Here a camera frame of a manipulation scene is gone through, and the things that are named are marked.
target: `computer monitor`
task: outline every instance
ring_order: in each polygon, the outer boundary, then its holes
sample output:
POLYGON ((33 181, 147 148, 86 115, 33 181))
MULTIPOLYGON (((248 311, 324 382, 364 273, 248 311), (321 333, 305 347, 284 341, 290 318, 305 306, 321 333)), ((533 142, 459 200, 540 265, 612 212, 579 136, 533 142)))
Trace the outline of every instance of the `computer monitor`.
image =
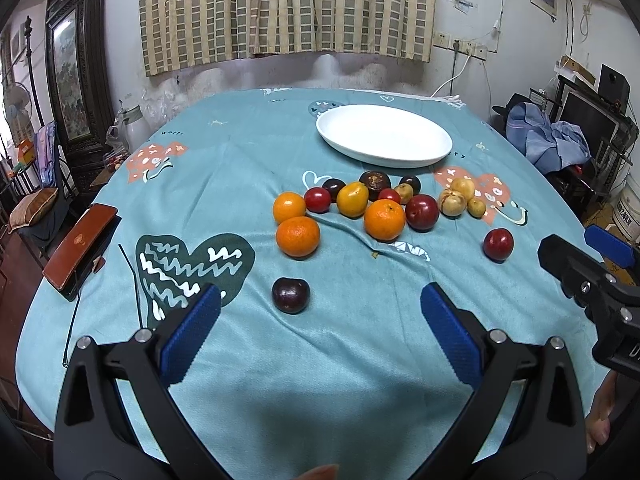
MULTIPOLYGON (((603 139, 616 143, 615 137, 619 124, 613 116, 595 107, 592 103, 584 99, 581 95, 569 90, 562 107, 561 121, 580 126, 584 138, 591 152, 591 156, 598 160, 598 150, 603 139)), ((616 146, 619 150, 624 150, 624 146, 616 146)))

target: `teal tablecloth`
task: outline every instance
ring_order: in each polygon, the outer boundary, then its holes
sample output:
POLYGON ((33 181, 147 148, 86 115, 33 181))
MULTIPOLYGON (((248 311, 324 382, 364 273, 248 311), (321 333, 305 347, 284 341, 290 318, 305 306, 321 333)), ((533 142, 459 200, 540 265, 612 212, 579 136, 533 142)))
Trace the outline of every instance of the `teal tablecloth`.
MULTIPOLYGON (((389 173, 395 185, 413 172, 389 173)), ((96 202, 116 206, 122 222, 106 265, 82 287, 72 342, 84 334, 98 343, 125 340, 138 327, 134 282, 118 244, 136 268, 149 326, 201 284, 217 283, 227 305, 170 392, 238 480, 287 479, 333 462, 350 480, 411 475, 471 393, 420 314, 420 291, 432 281, 514 340, 542 344, 562 336, 585 407, 604 375, 590 354, 594 327, 536 257, 551 233, 586 250, 580 223, 536 169, 461 104, 322 89, 215 95, 154 134, 96 202), (438 196, 447 179, 466 174, 495 208, 484 220, 441 217, 426 234, 407 227, 388 245, 334 205, 313 215, 319 249, 304 261, 287 258, 274 241, 275 197, 303 194, 329 176, 352 182, 371 169, 334 151, 316 131, 317 114, 348 104, 399 107, 438 123, 453 151, 436 167, 415 171, 423 192, 438 196), (481 251, 495 227, 515 240, 502 265, 481 251), (312 289, 298 316, 271 304, 271 285, 281 276, 304 278, 312 289)), ((73 307, 43 281, 17 351, 21 393, 50 428, 73 307)), ((145 449, 161 456, 130 388, 121 390, 145 449)), ((507 424, 505 414, 484 453, 495 449, 507 424)))

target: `white oval plate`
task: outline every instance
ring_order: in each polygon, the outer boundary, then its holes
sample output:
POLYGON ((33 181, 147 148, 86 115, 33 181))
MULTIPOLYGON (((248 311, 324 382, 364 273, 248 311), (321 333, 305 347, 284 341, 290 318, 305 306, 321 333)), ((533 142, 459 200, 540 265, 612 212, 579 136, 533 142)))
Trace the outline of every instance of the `white oval plate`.
POLYGON ((387 168, 421 168, 449 154, 453 142, 433 121, 398 108, 347 105, 321 114, 316 127, 339 152, 387 168))

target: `electrical outlet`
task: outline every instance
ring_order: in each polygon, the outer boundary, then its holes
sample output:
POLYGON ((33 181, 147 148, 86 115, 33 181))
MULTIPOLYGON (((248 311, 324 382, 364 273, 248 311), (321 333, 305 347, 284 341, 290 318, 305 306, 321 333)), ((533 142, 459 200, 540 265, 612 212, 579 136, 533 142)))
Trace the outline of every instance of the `electrical outlet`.
POLYGON ((486 45, 477 44, 474 50, 474 57, 486 60, 486 45))
POLYGON ((449 48, 450 41, 451 35, 447 32, 433 33, 433 46, 439 46, 440 48, 449 48))
POLYGON ((473 55, 474 50, 476 49, 476 44, 473 41, 464 41, 454 38, 449 45, 449 48, 451 50, 453 50, 453 44, 455 41, 460 43, 460 49, 458 50, 460 54, 469 54, 470 56, 473 55))

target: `human hand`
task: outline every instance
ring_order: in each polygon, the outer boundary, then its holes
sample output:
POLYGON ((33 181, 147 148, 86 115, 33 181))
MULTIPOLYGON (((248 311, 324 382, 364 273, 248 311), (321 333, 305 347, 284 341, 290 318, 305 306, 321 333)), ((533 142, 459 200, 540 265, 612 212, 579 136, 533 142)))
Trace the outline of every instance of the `human hand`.
POLYGON ((593 396, 591 411, 584 419, 587 427, 587 453, 593 453, 596 444, 601 446, 609 439, 611 423, 609 415, 616 403, 616 378, 618 372, 610 370, 593 396))
POLYGON ((335 480, 338 475, 338 465, 321 465, 313 468, 294 480, 335 480))

